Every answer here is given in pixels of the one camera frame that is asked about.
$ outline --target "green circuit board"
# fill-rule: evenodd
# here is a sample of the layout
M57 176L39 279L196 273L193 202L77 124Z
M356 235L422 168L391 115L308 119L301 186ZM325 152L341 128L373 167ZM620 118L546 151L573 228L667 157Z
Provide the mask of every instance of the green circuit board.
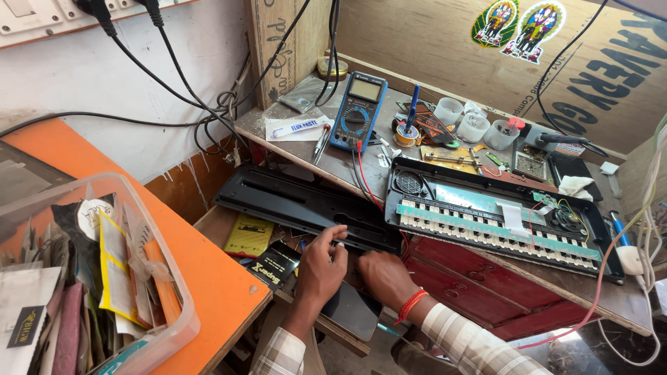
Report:
M556 198L550 196L549 194L533 192L533 200L535 200L535 202L542 202L543 204L553 208L558 208L558 201Z

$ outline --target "multimeter dial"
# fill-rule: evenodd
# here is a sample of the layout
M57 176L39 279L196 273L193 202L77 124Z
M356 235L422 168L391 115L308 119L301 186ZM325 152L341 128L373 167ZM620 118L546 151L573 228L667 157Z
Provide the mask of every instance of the multimeter dial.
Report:
M370 120L368 112L361 107L349 107L341 114L340 127L348 134L361 135Z

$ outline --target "yellow wire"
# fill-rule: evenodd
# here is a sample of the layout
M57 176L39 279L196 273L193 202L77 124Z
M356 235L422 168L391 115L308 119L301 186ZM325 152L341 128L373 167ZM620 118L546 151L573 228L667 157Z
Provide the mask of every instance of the yellow wire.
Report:
M588 231L588 228L586 227L586 223L584 223L584 220L581 220L581 218L579 218L579 216L577 216L577 214L574 213L574 210L572 209L572 207L570 207L570 204L568 203L568 201L566 199L564 199L564 198L561 199L560 201L558 201L557 204L560 206L560 202L563 202L563 201L565 201L565 204L568 205L568 208L570 209L570 212L572 212L572 215L574 215L577 218L577 220L579 220L580 222L582 222L582 224L584 224L584 228L586 229L586 243L588 243L588 238L590 238L590 232Z

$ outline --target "plaid shirt sleeve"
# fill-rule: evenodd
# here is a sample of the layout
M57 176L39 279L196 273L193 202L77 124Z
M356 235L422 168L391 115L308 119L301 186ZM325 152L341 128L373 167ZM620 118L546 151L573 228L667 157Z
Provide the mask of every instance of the plaid shirt sleeve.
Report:
M278 327L250 375L301 375L305 344Z
M491 332L443 304L435 305L428 313L422 331L438 343L452 363L465 375L551 374Z

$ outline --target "smartphone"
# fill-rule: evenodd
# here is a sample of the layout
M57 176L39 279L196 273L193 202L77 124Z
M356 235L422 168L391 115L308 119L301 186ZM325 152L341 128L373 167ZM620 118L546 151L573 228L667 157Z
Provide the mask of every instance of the smartphone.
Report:
M321 313L359 341L368 342L380 320L382 304L343 282L336 294L324 305Z

